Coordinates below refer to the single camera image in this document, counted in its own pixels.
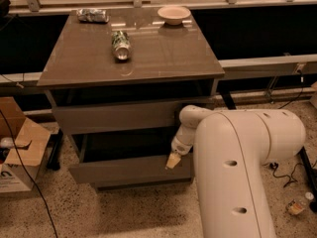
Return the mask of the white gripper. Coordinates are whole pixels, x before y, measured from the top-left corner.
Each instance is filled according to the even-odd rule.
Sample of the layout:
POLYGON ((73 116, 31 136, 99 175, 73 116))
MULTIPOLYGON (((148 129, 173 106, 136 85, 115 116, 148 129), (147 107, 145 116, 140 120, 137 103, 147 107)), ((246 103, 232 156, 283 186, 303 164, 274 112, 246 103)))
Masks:
POLYGON ((168 156, 165 167, 174 169, 180 162, 181 156, 189 153, 193 147, 195 138, 195 129, 186 126, 180 126, 171 141, 171 151, 168 156))

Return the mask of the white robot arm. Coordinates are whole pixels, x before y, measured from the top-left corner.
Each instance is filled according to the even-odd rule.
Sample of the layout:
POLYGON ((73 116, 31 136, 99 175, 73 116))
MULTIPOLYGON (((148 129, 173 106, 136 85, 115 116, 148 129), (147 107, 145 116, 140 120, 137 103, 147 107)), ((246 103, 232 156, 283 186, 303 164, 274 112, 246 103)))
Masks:
POLYGON ((204 238, 276 238, 261 166, 303 148, 306 130, 284 109, 209 110, 188 105, 166 166, 193 154, 204 238))

